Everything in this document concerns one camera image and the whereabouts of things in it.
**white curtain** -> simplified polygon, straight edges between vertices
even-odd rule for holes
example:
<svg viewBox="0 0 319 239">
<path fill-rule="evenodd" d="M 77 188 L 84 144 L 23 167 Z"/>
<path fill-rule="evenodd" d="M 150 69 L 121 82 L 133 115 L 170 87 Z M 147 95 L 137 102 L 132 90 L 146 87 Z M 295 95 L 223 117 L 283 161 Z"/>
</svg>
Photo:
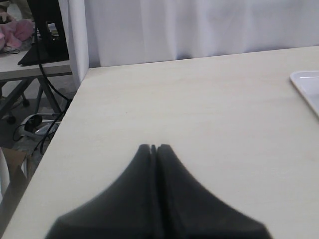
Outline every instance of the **white curtain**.
<svg viewBox="0 0 319 239">
<path fill-rule="evenodd" d="M 77 83 L 88 67 L 319 44 L 319 0 L 60 0 Z"/>
</svg>

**desk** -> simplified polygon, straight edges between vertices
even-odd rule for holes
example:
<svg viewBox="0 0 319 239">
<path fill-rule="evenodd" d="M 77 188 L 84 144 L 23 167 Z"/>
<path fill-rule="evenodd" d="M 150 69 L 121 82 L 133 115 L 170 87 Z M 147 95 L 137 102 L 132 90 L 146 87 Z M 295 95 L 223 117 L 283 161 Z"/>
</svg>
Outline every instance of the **desk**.
<svg viewBox="0 0 319 239">
<path fill-rule="evenodd" d="M 319 235 L 319 121 L 289 81 L 319 47 L 90 69 L 4 239 L 41 239 L 170 144 L 193 176 L 276 239 Z"/>
<path fill-rule="evenodd" d="M 10 105 L 12 105 L 11 103 L 16 101 L 16 99 L 31 84 L 33 79 L 38 79 L 53 110 L 57 113 L 61 111 L 51 89 L 43 79 L 39 66 L 19 66 L 17 64 L 26 53 L 26 51 L 21 51 L 18 54 L 0 54 L 0 82 L 22 80 L 22 82 L 8 96 L 3 106 L 0 106 L 0 119 L 5 112 L 10 109 Z M 72 74 L 69 61 L 43 64 L 43 68 L 48 77 Z"/>
</svg>

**desk leg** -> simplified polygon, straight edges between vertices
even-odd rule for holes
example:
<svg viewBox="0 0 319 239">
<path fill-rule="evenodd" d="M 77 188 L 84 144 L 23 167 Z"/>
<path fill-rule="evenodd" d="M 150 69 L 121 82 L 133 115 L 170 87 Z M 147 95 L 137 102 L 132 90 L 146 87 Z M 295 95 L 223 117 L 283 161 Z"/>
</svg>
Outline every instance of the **desk leg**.
<svg viewBox="0 0 319 239">
<path fill-rule="evenodd" d="M 11 109 L 14 102 L 23 94 L 32 81 L 32 79 L 22 80 L 0 104 L 0 119 Z"/>
<path fill-rule="evenodd" d="M 53 111 L 57 114 L 61 113 L 62 112 L 61 108 L 60 108 L 58 102 L 56 101 L 56 98 L 55 98 L 54 94 L 52 93 L 50 86 L 45 81 L 45 79 L 43 79 L 42 77 L 39 77 L 38 81 L 39 81 L 47 99 L 49 100 Z"/>
</svg>

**floor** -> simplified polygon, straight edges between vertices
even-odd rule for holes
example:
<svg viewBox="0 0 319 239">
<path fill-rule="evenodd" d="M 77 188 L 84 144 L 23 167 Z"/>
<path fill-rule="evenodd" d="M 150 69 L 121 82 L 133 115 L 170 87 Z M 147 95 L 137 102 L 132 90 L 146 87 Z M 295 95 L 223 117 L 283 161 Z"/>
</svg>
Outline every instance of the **floor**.
<svg viewBox="0 0 319 239">
<path fill-rule="evenodd" d="M 17 19 L 20 18 L 21 14 L 19 12 L 19 9 L 16 5 L 12 4 L 8 12 L 16 17 Z M 52 77 L 49 78 L 51 83 L 57 88 L 61 93 L 63 93 L 68 98 L 74 97 L 76 93 L 76 87 L 72 78 L 72 75 L 70 76 L 60 76 L 60 77 Z M 15 86 L 19 84 L 19 81 L 15 82 L 8 82 L 2 89 L 3 95 L 7 96 L 12 89 L 15 88 Z M 32 154 L 34 147 L 37 145 L 38 141 L 30 139 L 28 137 L 23 137 L 18 142 L 13 141 L 12 135 L 16 127 L 18 127 L 21 122 L 29 115 L 34 114 L 35 111 L 35 104 L 36 104 L 36 96 L 39 89 L 39 83 L 35 80 L 32 82 L 32 84 L 26 89 L 25 96 L 30 101 L 29 107 L 23 107 L 23 105 L 19 105 L 15 109 L 12 110 L 12 114 L 16 117 L 16 123 L 15 124 L 8 124 L 6 122 L 6 118 L 0 119 L 0 147 L 6 147 L 6 148 L 12 148 L 14 150 L 24 151 L 28 153 L 29 155 Z M 57 96 L 55 94 L 61 108 L 63 109 L 65 106 L 65 101 Z M 52 113 L 53 110 L 49 105 L 48 100 L 45 97 L 45 94 L 42 95 L 41 104 L 40 104 L 40 113 Z M 44 145 L 44 149 L 47 148 L 49 145 L 49 142 L 46 141 L 46 144 Z M 32 159 L 31 159 L 31 171 L 29 172 L 31 175 L 35 172 L 37 166 L 39 165 L 41 161 L 42 155 L 39 151 L 35 151 Z"/>
</svg>

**black object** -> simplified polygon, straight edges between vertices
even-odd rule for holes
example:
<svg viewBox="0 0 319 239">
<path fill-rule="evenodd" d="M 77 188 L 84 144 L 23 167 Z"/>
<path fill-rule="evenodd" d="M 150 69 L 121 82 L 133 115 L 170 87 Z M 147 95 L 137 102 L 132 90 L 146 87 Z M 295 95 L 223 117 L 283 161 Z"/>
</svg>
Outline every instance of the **black object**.
<svg viewBox="0 0 319 239">
<path fill-rule="evenodd" d="M 101 195 L 58 218 L 47 239 L 270 239 L 202 187 L 169 145 L 141 145 Z"/>
<path fill-rule="evenodd" d="M 68 60 L 68 50 L 63 28 L 63 21 L 58 0 L 27 0 L 34 21 L 41 35 L 38 43 L 41 63 Z M 50 32 L 48 24 L 54 23 L 57 35 Z M 18 64 L 36 65 L 39 60 L 35 45 Z"/>
</svg>

